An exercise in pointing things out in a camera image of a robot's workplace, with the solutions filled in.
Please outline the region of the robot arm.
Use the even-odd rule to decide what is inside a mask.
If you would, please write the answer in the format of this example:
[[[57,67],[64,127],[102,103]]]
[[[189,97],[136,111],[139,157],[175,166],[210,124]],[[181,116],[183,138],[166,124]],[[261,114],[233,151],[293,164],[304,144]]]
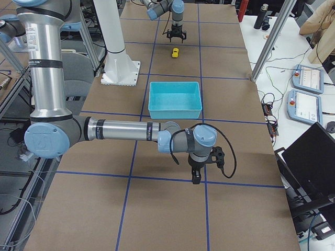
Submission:
[[[151,1],[141,0],[147,8],[147,14],[150,20],[156,20],[165,13],[169,13],[172,16],[171,29],[166,30],[167,25],[164,28],[163,35],[171,41],[172,38],[180,38],[183,42],[187,39],[187,31],[183,30],[184,22],[184,2],[181,0],[163,0],[163,1]]]
[[[80,23],[79,1],[17,1],[16,12],[25,25],[35,109],[24,141],[42,158],[63,155],[81,141],[118,139],[153,141],[159,152],[188,154],[192,182],[201,181],[206,164],[224,167],[224,153],[216,147],[219,130],[206,123],[181,129],[175,122],[133,122],[74,116],[65,104],[61,28]]]

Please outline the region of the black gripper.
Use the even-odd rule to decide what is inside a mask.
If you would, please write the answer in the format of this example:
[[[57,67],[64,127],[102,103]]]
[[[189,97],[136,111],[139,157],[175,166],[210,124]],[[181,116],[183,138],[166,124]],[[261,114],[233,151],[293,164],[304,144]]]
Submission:
[[[206,162],[197,162],[192,159],[190,156],[188,157],[188,163],[191,166],[192,173],[192,184],[199,185],[201,182],[201,173],[200,170],[205,166]]]
[[[167,30],[166,37],[169,39],[170,43],[172,38],[180,38],[181,44],[183,44],[184,39],[187,39],[187,32],[182,30],[183,26],[171,25],[171,30]]]

